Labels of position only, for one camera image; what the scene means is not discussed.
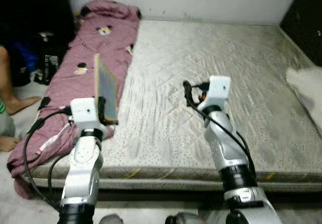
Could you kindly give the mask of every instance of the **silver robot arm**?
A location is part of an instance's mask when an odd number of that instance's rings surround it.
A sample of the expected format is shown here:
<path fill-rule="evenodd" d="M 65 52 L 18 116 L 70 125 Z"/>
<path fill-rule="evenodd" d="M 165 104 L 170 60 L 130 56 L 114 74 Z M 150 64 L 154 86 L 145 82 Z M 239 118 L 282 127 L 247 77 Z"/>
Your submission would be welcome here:
<path fill-rule="evenodd" d="M 188 82 L 184 82 L 184 87 L 187 106 L 204 117 L 204 136 L 223 180 L 224 200 L 230 209 L 226 223 L 281 223 L 263 189 L 257 186 L 248 147 L 237 144 L 241 139 L 225 113 L 230 78 L 211 76 L 209 82 L 193 86 L 203 91 L 200 103 L 193 102 L 193 87 Z"/>
<path fill-rule="evenodd" d="M 67 175 L 58 224 L 93 223 L 99 190 L 99 170 L 103 164 L 101 141 L 107 129 L 100 123 L 94 98 L 78 98 L 70 103 L 79 139 L 69 154 Z"/>

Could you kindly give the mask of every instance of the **black cable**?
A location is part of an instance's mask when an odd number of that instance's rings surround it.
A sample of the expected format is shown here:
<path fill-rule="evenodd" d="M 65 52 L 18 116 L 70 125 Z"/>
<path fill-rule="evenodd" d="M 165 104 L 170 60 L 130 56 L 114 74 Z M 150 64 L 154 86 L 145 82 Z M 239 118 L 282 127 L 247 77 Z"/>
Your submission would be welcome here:
<path fill-rule="evenodd" d="M 204 118 L 207 118 L 209 121 L 212 121 L 214 124 L 216 124 L 218 127 L 220 127 L 229 137 L 231 137 L 238 145 L 239 147 L 244 151 L 244 153 L 246 154 L 248 161 L 250 162 L 250 168 L 251 171 L 254 175 L 254 178 L 256 178 L 256 170 L 255 170 L 255 166 L 254 166 L 254 162 L 252 160 L 251 154 L 249 152 L 249 148 L 246 144 L 246 141 L 243 137 L 241 137 L 245 147 L 241 144 L 241 142 L 234 136 L 232 135 L 226 128 L 224 128 L 219 122 L 213 120 L 211 117 L 209 117 L 207 114 L 203 113 L 202 111 L 200 111 L 194 103 L 191 102 L 191 100 L 189 98 L 187 98 L 187 103 L 189 104 L 190 107 L 192 107 L 192 109 L 194 109 L 196 112 L 198 112 L 201 116 L 203 116 Z"/>
<path fill-rule="evenodd" d="M 61 114 L 61 113 L 66 113 L 65 110 L 59 110 L 59 111 L 56 111 L 56 112 L 53 112 L 51 114 L 49 114 L 48 116 L 44 117 L 44 118 L 41 118 L 41 120 L 39 121 L 39 127 L 42 126 L 42 124 L 50 117 L 54 116 L 54 115 L 57 115 L 57 114 Z M 26 169 L 26 173 L 27 173 L 27 176 L 28 176 L 28 179 L 32 185 L 32 187 L 34 188 L 34 190 L 37 192 L 38 195 L 40 195 L 42 197 L 42 199 L 44 201 L 46 201 L 49 205 L 51 205 L 55 210 L 57 210 L 59 212 L 59 205 L 55 202 L 55 201 L 52 201 L 50 199 L 48 199 L 48 197 L 46 197 L 43 193 L 41 193 L 41 191 L 38 189 L 31 173 L 30 173 L 30 169 L 29 169 L 29 166 L 28 166 L 28 160 L 27 160 L 27 146 L 28 146 L 28 143 L 29 143 L 29 140 L 31 138 L 31 136 L 34 134 L 34 132 L 38 129 L 38 127 L 34 127 L 26 141 L 25 141 L 25 145 L 24 145 L 24 149 L 23 149 L 23 158 L 24 158 L 24 165 L 25 165 L 25 169 Z"/>
<path fill-rule="evenodd" d="M 35 162 L 38 158 L 40 157 L 40 155 L 36 155 L 33 159 L 31 160 L 28 160 L 28 164 L 32 163 L 32 162 Z"/>
<path fill-rule="evenodd" d="M 244 146 L 245 146 L 245 148 L 246 148 L 247 152 L 248 152 L 249 154 L 251 154 L 250 149 L 248 148 L 248 145 L 247 145 L 246 140 L 244 139 L 244 137 L 243 137 L 243 136 L 242 136 L 238 131 L 236 131 L 236 133 L 237 133 L 237 135 L 240 137 L 241 141 L 243 142 L 243 144 L 244 144 Z"/>
<path fill-rule="evenodd" d="M 49 171 L 48 171 L 48 189 L 49 189 L 49 193 L 51 194 L 51 197 L 54 196 L 54 193 L 52 191 L 52 185 L 51 185 L 51 175 L 52 175 L 52 171 L 55 167 L 55 165 L 57 164 L 58 161 L 60 161 L 62 158 L 64 158 L 65 156 L 69 155 L 70 152 L 65 153 L 61 156 L 59 156 L 57 159 L 55 159 L 55 161 L 51 164 Z"/>

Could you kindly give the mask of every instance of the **black joint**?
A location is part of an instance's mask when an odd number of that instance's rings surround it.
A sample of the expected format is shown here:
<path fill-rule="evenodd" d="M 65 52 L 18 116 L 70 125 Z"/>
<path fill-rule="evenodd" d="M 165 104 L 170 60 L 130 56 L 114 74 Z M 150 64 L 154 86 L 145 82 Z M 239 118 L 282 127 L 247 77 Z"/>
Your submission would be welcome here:
<path fill-rule="evenodd" d="M 46 107 L 50 103 L 50 100 L 51 100 L 50 97 L 44 97 L 40 103 L 38 110 Z"/>
<path fill-rule="evenodd" d="M 233 196 L 230 199 L 225 201 L 225 205 L 228 209 L 234 210 L 239 208 L 256 208 L 263 207 L 264 203 L 259 201 L 250 201 L 250 202 L 242 202 L 239 196 Z"/>
<path fill-rule="evenodd" d="M 227 215 L 226 224 L 249 224 L 249 222 L 240 211 L 234 210 Z"/>
<path fill-rule="evenodd" d="M 79 63 L 79 64 L 77 65 L 77 67 L 79 67 L 79 68 L 85 68 L 85 67 L 86 67 L 86 63 L 81 62 L 81 63 Z"/>
<path fill-rule="evenodd" d="M 57 224 L 92 224 L 94 211 L 95 206 L 89 204 L 63 205 L 60 209 L 59 221 Z"/>
<path fill-rule="evenodd" d="M 166 219 L 165 224 L 176 224 L 177 223 L 177 218 L 175 216 L 169 215 Z"/>
<path fill-rule="evenodd" d="M 215 111 L 221 111 L 221 108 L 218 105 L 213 105 L 213 106 L 206 107 L 202 112 L 208 115 L 209 113 L 215 112 Z"/>
<path fill-rule="evenodd" d="M 138 10 L 138 11 L 136 12 L 136 14 L 137 14 L 137 17 L 138 17 L 139 19 L 141 19 L 141 18 L 142 18 L 142 14 L 141 14 L 141 11 L 140 11 L 140 10 Z"/>
<path fill-rule="evenodd" d="M 86 6 L 84 6 L 83 8 L 82 8 L 82 10 L 80 11 L 80 15 L 82 15 L 83 17 L 84 16 L 86 16 L 87 14 L 89 14 L 91 12 L 91 10 L 88 8 L 88 7 L 86 7 Z"/>
<path fill-rule="evenodd" d="M 43 125 L 45 124 L 45 121 L 43 118 L 39 118 L 37 121 L 35 121 L 35 123 L 31 126 L 30 130 L 27 132 L 31 133 L 36 131 L 37 129 L 41 128 Z"/>
<path fill-rule="evenodd" d="M 67 115 L 67 116 L 71 116 L 72 115 L 71 107 L 70 106 L 65 106 L 64 109 L 62 109 L 62 113 Z"/>
<path fill-rule="evenodd" d="M 219 173 L 223 181 L 223 188 L 225 191 L 257 186 L 257 182 L 248 165 L 226 167 L 221 169 Z"/>
<path fill-rule="evenodd" d="M 103 139 L 103 132 L 97 128 L 94 128 L 93 131 L 90 130 L 83 130 L 81 132 L 81 137 L 86 137 L 86 136 L 93 136 L 98 138 L 100 141 Z"/>

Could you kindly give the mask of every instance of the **white mattress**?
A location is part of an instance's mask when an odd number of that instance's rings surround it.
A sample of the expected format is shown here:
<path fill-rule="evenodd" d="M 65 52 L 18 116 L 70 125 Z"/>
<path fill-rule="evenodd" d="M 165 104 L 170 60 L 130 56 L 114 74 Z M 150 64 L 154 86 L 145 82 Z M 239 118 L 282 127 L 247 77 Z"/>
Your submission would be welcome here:
<path fill-rule="evenodd" d="M 186 107 L 182 82 L 223 75 L 232 78 L 231 116 L 248 142 L 259 181 L 295 183 L 301 190 L 314 184 L 320 190 L 322 139 L 285 80 L 288 67 L 310 66 L 273 26 L 142 21 L 120 124 L 103 143 L 102 187 L 221 186 L 203 120 Z M 40 166 L 34 176 L 45 179 L 48 168 L 49 163 Z M 67 171 L 63 159 L 53 178 L 63 179 Z"/>

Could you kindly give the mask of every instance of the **pink sleeping bag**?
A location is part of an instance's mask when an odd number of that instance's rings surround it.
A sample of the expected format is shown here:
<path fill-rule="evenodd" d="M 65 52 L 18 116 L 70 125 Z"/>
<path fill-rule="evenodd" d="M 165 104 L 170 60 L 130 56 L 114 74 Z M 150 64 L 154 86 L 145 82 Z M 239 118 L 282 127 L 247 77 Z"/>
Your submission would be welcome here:
<path fill-rule="evenodd" d="M 79 31 L 69 44 L 59 71 L 53 77 L 45 94 L 50 98 L 47 105 L 40 109 L 38 118 L 69 105 L 74 98 L 92 97 L 94 91 L 94 56 L 99 53 L 103 62 L 114 73 L 118 80 L 117 98 L 121 98 L 122 90 L 131 64 L 131 49 L 139 27 L 140 12 L 137 7 L 129 7 L 110 0 L 94 0 L 87 3 L 80 12 L 77 21 Z M 35 152 L 50 137 L 68 123 L 67 116 L 55 115 L 46 121 L 30 138 L 27 156 L 31 159 Z M 65 130 L 50 147 L 29 167 L 35 168 L 53 156 L 58 156 L 72 149 L 76 127 Z M 23 147 L 26 137 L 18 143 L 11 153 L 7 167 L 15 178 L 15 189 L 21 196 L 28 198 L 27 184 L 20 178 L 25 172 L 23 163 Z"/>

